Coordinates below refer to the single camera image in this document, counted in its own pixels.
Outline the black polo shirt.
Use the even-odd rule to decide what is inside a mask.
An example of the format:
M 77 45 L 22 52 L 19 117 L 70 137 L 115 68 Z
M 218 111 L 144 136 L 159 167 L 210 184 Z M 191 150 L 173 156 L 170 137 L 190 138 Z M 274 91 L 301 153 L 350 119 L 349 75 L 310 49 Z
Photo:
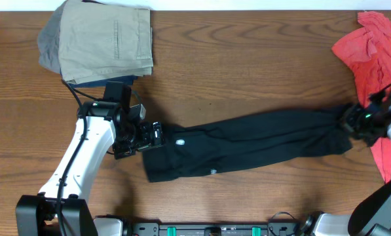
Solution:
M 150 182 L 263 167 L 351 149 L 339 119 L 345 105 L 287 109 L 194 127 L 165 125 L 165 143 L 143 152 Z

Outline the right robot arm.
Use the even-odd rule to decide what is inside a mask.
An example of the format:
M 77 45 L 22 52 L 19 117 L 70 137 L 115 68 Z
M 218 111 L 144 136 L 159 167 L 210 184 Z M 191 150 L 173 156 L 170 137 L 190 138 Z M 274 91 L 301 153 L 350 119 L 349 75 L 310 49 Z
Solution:
M 370 97 L 371 105 L 356 105 L 343 117 L 343 126 L 356 139 L 373 144 L 391 140 L 391 89 Z M 308 219 L 305 235 L 391 235 L 391 180 L 362 201 L 351 215 L 321 213 Z

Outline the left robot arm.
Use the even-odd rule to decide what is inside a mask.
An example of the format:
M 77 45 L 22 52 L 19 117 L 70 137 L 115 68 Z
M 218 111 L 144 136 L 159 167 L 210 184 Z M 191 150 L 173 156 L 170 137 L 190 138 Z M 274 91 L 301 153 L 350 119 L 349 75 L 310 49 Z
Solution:
M 131 224 L 119 216 L 93 218 L 88 198 L 109 149 L 116 159 L 122 159 L 163 145 L 161 123 L 146 123 L 144 115 L 141 104 L 85 102 L 57 169 L 38 194 L 23 195 L 18 201 L 18 234 L 131 235 Z

